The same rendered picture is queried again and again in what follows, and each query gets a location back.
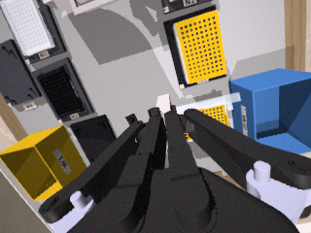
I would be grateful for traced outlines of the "beige label with h1 text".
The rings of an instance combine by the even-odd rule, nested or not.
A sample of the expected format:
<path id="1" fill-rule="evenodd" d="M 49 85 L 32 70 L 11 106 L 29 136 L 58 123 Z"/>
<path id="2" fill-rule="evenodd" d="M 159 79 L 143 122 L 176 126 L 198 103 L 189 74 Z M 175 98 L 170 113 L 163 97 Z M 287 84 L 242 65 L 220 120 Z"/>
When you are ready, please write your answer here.
<path id="1" fill-rule="evenodd" d="M 37 107 L 35 102 L 31 102 L 22 106 L 26 111 Z"/>

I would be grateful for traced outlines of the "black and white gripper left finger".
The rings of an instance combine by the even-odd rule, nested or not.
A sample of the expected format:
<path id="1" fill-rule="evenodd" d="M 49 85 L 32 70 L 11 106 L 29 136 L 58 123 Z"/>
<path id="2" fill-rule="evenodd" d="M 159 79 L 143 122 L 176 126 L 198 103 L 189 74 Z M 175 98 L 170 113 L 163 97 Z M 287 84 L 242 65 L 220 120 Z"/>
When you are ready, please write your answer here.
<path id="1" fill-rule="evenodd" d="M 133 232 L 140 220 L 150 170 L 165 167 L 167 135 L 162 106 L 163 95 L 157 97 L 156 107 L 148 109 L 148 122 L 131 123 L 80 176 L 40 206 L 39 214 L 55 233 L 70 230 L 108 193 L 101 211 L 107 229 L 110 233 Z"/>

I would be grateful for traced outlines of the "grey bench mat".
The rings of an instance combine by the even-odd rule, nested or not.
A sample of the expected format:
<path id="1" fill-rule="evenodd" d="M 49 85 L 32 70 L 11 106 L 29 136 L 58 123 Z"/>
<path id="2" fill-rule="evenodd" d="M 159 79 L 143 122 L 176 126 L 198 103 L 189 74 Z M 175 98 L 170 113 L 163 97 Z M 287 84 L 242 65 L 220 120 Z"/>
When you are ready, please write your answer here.
<path id="1" fill-rule="evenodd" d="M 226 77 L 180 89 L 163 23 L 216 5 Z M 0 9 L 0 44 L 13 39 L 30 73 L 69 57 L 94 113 L 58 123 L 42 97 L 11 107 L 27 135 L 64 125 L 86 166 L 70 124 L 106 115 L 116 138 L 126 118 L 149 121 L 148 109 L 169 94 L 176 107 L 228 95 L 228 82 L 286 69 L 284 0 L 213 0 L 164 14 L 161 0 L 120 0 L 81 16 L 50 7 L 66 52 L 26 64 Z M 25 110 L 22 105 L 35 102 Z"/>

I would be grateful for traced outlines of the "blue open-top bin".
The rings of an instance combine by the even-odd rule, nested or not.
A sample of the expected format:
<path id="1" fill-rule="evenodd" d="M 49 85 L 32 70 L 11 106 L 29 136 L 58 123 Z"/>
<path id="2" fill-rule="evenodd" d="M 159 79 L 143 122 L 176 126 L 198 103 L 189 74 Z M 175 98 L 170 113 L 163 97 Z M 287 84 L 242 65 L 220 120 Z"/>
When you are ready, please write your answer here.
<path id="1" fill-rule="evenodd" d="M 280 150 L 311 151 L 311 72 L 278 68 L 228 86 L 241 99 L 232 103 L 235 130 Z"/>

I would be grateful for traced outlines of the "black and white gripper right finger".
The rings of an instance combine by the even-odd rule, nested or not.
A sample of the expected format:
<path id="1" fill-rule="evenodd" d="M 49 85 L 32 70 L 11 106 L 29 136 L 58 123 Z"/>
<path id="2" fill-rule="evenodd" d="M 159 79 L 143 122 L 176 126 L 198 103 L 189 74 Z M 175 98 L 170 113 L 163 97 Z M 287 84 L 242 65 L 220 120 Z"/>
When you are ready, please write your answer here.
<path id="1" fill-rule="evenodd" d="M 212 217 L 209 194 L 189 136 L 243 189 L 276 208 L 295 225 L 311 214 L 311 158 L 261 144 L 197 109 L 177 114 L 163 95 L 170 190 L 180 224 L 205 228 Z"/>

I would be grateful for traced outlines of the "black multi-well plate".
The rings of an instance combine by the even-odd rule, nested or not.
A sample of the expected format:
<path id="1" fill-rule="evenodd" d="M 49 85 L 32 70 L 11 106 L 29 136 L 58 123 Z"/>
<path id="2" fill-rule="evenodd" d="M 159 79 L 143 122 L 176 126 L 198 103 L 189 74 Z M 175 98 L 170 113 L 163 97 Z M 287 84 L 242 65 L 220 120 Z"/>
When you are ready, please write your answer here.
<path id="1" fill-rule="evenodd" d="M 59 118 L 85 110 L 63 66 L 38 76 L 37 80 Z"/>

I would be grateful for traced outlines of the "yellow open-top box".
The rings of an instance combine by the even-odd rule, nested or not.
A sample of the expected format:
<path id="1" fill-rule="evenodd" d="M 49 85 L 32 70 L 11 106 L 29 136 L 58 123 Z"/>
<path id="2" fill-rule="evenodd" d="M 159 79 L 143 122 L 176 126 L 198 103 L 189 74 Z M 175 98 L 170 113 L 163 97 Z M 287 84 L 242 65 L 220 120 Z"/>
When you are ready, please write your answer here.
<path id="1" fill-rule="evenodd" d="M 86 168 L 64 125 L 27 136 L 0 159 L 33 201 L 48 199 Z"/>

